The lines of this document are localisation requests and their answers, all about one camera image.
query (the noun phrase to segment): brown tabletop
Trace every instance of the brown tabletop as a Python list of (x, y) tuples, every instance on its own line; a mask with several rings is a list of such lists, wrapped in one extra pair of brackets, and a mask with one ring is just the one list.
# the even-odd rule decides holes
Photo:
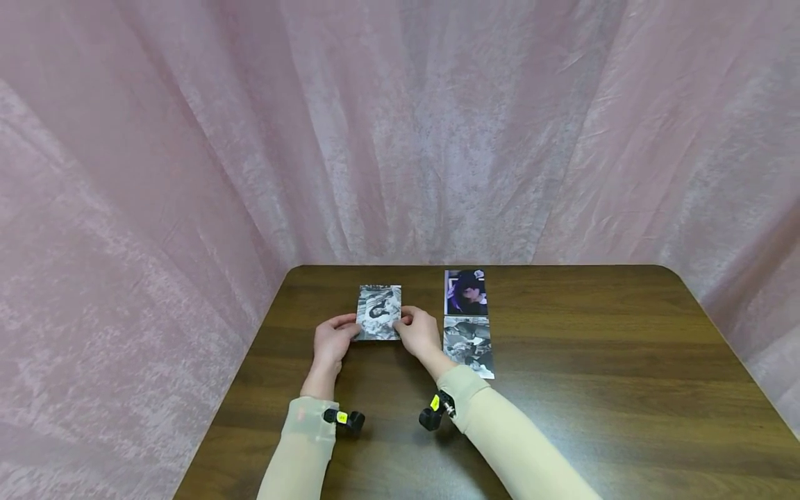
[[(361, 284), (402, 285), (440, 320), (445, 267), (303, 266), (281, 286), (176, 498), (255, 498), (314, 327)], [(604, 498), (800, 498), (800, 443), (680, 279), (656, 266), (489, 266), (492, 386)], [(508, 498), (451, 423), (417, 422), (435, 384), (400, 342), (350, 348), (336, 387), (366, 415), (322, 498)]]

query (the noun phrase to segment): pink fabric backdrop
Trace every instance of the pink fabric backdrop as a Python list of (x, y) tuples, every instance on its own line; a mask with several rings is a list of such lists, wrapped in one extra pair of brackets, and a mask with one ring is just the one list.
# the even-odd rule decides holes
[(0, 498), (166, 498), (301, 263), (677, 272), (800, 432), (800, 2), (0, 0)]

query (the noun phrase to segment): photograph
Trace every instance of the photograph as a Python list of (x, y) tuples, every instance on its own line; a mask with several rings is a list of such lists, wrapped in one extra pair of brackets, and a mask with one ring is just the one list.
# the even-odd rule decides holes
[(489, 314), (483, 269), (445, 271), (445, 314)]
[(442, 349), (456, 363), (472, 368), (481, 378), (494, 379), (489, 319), (480, 316), (445, 316)]
[(392, 324), (400, 319), (400, 285), (361, 285), (353, 340), (399, 340)]

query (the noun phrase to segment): beige sleeve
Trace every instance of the beige sleeve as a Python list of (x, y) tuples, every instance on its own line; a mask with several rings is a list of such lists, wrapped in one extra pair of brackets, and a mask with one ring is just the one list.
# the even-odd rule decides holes
[(468, 366), (437, 380), (455, 403), (453, 419), (514, 500), (600, 498), (536, 425)]
[(336, 443), (336, 425), (322, 414), (338, 403), (308, 396), (289, 404), (281, 441), (266, 468), (257, 500), (318, 500)]

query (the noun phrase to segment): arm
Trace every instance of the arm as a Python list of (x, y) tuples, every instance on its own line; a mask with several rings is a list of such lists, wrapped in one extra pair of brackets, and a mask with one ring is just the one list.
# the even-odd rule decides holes
[(267, 467), (257, 500), (315, 500), (336, 443), (336, 427), (322, 420), (332, 401), (301, 397), (289, 403), (281, 441)]
[(329, 319), (314, 334), (314, 363), (300, 390), (289, 404), (281, 441), (258, 489), (257, 500), (316, 500), (336, 443), (336, 425), (322, 414), (334, 402), (334, 384), (342, 369), (350, 340), (361, 331), (355, 314)]
[(406, 318), (395, 325), (403, 345), (453, 398), (453, 423), (514, 500), (599, 498), (523, 412), (469, 367), (445, 356), (435, 318), (415, 307), (404, 307), (403, 312)]

